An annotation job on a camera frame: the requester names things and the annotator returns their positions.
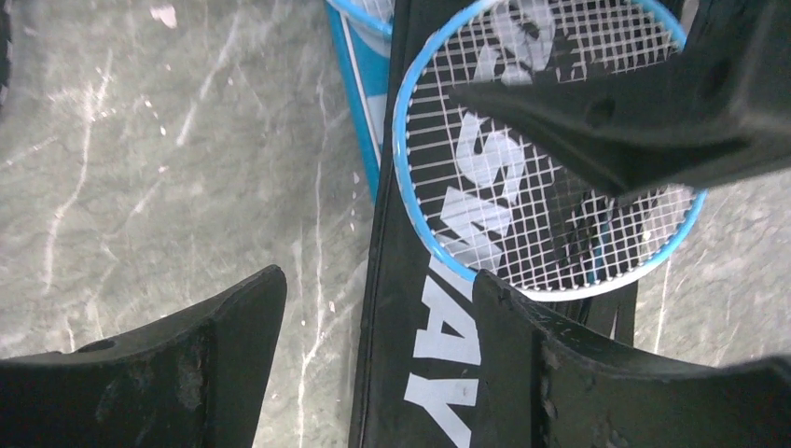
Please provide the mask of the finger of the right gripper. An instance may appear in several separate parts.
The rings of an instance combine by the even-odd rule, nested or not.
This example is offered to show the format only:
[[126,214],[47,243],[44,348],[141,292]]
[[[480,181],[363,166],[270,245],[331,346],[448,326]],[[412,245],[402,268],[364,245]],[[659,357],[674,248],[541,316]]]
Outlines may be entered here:
[[746,2],[668,61],[627,73],[546,87],[475,82],[450,97],[615,197],[781,171],[790,165],[790,5]]

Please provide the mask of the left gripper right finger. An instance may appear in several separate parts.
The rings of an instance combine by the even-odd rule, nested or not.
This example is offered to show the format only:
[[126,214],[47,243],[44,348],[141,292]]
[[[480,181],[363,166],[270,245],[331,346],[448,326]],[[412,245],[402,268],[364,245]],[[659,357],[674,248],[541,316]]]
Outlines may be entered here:
[[790,359],[711,368],[613,341],[479,273],[499,447],[786,447]]

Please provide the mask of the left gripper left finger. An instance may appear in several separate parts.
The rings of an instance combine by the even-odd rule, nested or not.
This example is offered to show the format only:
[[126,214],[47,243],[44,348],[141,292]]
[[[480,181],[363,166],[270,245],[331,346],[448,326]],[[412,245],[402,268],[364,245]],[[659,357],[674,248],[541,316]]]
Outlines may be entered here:
[[249,447],[286,300],[275,265],[138,329],[1,363],[5,447]]

